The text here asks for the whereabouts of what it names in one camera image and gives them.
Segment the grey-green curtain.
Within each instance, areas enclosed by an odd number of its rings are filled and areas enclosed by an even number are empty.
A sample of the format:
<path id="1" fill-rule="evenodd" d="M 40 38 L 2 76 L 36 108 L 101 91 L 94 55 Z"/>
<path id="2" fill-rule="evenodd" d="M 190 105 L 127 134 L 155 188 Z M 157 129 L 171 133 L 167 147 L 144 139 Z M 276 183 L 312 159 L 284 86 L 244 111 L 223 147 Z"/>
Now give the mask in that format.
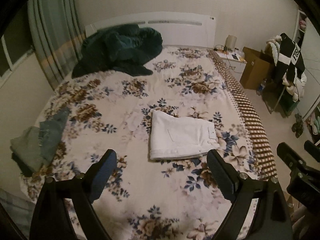
<path id="1" fill-rule="evenodd" d="M 37 59 L 55 89 L 81 58 L 84 32 L 75 0 L 29 0 L 28 20 Z"/>

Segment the folded grey-green pants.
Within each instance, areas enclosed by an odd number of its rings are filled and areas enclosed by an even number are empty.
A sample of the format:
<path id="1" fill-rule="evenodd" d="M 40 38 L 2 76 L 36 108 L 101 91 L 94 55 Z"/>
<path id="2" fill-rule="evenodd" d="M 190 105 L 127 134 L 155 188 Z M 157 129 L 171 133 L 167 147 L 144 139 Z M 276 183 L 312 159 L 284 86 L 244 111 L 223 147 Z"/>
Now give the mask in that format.
<path id="1" fill-rule="evenodd" d="M 38 127 L 30 126 L 19 137 L 10 140 L 11 158 L 25 177 L 39 172 L 46 163 L 41 155 L 39 132 Z"/>

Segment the dark green blanket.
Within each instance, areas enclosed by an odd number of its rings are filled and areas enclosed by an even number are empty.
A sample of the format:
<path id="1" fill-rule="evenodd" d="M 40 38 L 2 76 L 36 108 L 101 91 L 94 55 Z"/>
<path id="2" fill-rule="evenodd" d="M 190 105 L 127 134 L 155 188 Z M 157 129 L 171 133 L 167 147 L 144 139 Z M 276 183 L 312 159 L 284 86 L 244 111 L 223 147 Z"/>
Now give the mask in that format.
<path id="1" fill-rule="evenodd" d="M 137 24 L 100 29 L 86 38 L 81 47 L 82 58 L 73 68 L 72 78 L 114 70 L 129 76 L 149 76 L 145 64 L 163 50 L 161 33 Z"/>

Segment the folded blue jeans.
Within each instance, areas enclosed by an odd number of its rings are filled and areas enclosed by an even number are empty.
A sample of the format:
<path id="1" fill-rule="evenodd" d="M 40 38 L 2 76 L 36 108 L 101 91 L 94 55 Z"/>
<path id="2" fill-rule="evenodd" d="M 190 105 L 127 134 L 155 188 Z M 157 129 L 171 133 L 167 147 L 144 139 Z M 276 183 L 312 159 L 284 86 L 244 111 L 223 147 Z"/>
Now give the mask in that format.
<path id="1" fill-rule="evenodd" d="M 48 166 L 54 159 L 61 141 L 70 110 L 65 107 L 46 121 L 40 122 L 39 146 L 44 165 Z"/>

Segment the white bedside table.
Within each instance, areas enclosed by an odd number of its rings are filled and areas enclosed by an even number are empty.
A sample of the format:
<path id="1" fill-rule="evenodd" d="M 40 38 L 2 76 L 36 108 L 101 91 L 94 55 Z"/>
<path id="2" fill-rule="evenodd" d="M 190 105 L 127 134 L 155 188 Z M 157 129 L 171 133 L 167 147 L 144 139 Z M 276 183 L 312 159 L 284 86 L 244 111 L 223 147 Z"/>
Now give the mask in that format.
<path id="1" fill-rule="evenodd" d="M 223 51 L 222 47 L 214 48 L 222 61 L 226 64 L 234 78 L 239 82 L 247 62 L 238 53 Z"/>

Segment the floral bed blanket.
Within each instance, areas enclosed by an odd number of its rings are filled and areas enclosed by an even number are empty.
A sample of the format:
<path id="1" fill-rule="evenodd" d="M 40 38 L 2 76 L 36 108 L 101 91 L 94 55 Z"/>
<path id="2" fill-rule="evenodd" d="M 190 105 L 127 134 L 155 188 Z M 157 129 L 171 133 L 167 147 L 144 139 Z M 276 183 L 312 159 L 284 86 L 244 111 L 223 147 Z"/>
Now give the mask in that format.
<path id="1" fill-rule="evenodd" d="M 20 177 L 35 202 L 46 177 L 72 179 L 108 149 L 117 167 L 93 207 L 113 239 L 209 239 L 231 203 L 207 166 L 212 148 L 254 179 L 276 174 L 265 130 L 214 50 L 167 47 L 149 76 L 108 71 L 54 91 L 39 120 L 70 113 L 53 162 Z"/>

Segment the white pants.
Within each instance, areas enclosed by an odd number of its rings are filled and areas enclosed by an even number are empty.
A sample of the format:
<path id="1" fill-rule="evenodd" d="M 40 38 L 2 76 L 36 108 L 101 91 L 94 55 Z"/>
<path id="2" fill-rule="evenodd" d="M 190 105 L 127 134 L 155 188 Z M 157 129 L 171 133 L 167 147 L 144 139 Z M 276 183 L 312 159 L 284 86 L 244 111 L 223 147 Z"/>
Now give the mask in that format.
<path id="1" fill-rule="evenodd" d="M 171 160 L 201 157 L 219 148 L 212 122 L 152 112 L 150 159 Z"/>

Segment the white headboard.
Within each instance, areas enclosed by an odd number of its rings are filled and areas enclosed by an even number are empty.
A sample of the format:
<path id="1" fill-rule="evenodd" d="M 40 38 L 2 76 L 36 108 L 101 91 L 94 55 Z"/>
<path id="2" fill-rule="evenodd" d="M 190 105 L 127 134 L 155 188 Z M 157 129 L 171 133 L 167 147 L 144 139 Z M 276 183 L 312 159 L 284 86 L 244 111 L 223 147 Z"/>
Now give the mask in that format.
<path id="1" fill-rule="evenodd" d="M 144 12 L 117 16 L 85 26 L 89 37 L 100 29 L 124 24 L 137 24 L 161 33 L 165 46 L 213 48 L 215 45 L 216 18 L 186 12 Z"/>

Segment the brown cardboard box by bed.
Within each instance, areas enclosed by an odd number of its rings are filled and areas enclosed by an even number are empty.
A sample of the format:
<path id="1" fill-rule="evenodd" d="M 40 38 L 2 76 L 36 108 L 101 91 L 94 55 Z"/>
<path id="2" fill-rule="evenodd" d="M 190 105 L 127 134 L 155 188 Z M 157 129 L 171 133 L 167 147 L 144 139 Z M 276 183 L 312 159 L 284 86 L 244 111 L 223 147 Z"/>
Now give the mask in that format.
<path id="1" fill-rule="evenodd" d="M 244 47 L 242 51 L 247 63 L 240 83 L 244 89 L 256 90 L 263 79 L 268 77 L 274 67 L 274 60 L 271 56 L 251 48 Z"/>

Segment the white wardrobe shelf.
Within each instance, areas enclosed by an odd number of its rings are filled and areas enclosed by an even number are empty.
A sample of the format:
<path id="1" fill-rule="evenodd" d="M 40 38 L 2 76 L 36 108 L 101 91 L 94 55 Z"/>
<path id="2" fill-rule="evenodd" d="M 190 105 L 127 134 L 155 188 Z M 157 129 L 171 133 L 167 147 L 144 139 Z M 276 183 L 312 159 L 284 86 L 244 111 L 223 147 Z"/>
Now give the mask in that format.
<path id="1" fill-rule="evenodd" d="M 302 9 L 297 11 L 293 40 L 298 43 L 304 60 L 307 82 L 304 97 L 300 99 L 298 111 L 314 142 L 319 143 L 315 135 L 319 125 L 319 33 Z"/>

